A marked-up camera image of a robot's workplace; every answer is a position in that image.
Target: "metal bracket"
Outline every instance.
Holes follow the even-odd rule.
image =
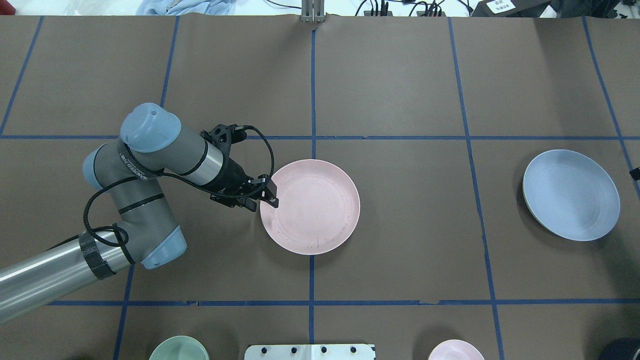
[[[376,346],[368,344],[253,345],[244,360],[376,360]]]
[[[324,0],[302,0],[302,22],[324,22]]]

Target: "light blue fabric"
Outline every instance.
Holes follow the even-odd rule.
[[[230,9],[231,0],[144,0],[136,15],[226,15]]]

